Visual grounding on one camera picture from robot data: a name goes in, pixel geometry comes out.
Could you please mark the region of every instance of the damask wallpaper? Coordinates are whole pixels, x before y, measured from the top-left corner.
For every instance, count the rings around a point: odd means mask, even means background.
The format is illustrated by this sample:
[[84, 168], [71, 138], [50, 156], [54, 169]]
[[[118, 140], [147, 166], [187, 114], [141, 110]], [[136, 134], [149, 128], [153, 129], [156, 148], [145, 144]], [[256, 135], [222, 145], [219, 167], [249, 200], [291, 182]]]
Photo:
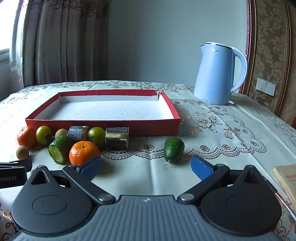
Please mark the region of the damask wallpaper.
[[296, 8], [287, 1], [291, 26], [291, 61], [284, 103], [279, 117], [289, 125], [296, 116]]
[[[256, 0], [257, 47], [249, 97], [275, 111], [286, 75], [286, 0]], [[255, 89], [258, 77], [276, 85], [274, 96]]]

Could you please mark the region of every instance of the light switch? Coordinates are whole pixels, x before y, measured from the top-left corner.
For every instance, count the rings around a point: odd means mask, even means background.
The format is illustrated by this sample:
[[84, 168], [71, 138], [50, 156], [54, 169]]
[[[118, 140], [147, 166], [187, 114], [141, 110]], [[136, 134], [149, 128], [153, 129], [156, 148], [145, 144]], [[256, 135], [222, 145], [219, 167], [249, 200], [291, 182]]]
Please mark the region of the light switch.
[[260, 79], [260, 78], [258, 78], [258, 80], [257, 80], [257, 84], [256, 84], [256, 90], [261, 91], [262, 83], [263, 83], [263, 80]]
[[266, 90], [266, 86], [267, 86], [267, 81], [266, 80], [263, 80], [261, 91], [264, 92], [264, 93], [265, 93], [265, 90]]
[[271, 96], [274, 96], [274, 92], [276, 89], [276, 85], [274, 85], [273, 83], [268, 82], [266, 89], [265, 89], [265, 93]]

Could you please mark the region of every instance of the curtain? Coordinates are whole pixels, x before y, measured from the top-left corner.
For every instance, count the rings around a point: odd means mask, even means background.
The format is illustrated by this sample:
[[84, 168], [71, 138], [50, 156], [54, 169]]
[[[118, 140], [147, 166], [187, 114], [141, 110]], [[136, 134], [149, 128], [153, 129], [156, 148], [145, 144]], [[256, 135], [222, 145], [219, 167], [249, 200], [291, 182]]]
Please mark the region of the curtain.
[[108, 0], [20, 0], [11, 88], [106, 79]]

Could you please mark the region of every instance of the red box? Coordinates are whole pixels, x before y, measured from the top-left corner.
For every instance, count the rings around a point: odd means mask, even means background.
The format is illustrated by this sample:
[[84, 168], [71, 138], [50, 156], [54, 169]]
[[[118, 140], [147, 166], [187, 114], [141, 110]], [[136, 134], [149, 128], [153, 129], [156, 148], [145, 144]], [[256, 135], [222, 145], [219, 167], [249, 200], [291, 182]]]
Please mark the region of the red box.
[[171, 136], [178, 134], [180, 117], [167, 95], [158, 90], [87, 90], [56, 94], [26, 123], [34, 129], [48, 126], [53, 132], [71, 126], [129, 127], [134, 137]]

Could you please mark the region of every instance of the kettle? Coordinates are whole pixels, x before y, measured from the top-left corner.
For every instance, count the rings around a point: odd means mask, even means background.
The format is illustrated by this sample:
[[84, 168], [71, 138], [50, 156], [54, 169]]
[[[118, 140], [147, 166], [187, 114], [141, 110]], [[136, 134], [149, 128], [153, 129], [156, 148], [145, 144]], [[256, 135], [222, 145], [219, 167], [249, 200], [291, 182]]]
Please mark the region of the kettle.
[[[246, 80], [247, 56], [237, 48], [214, 42], [207, 42], [200, 48], [202, 61], [196, 78], [194, 96], [212, 104], [227, 105], [231, 93]], [[233, 86], [235, 56], [242, 62], [242, 75]]]

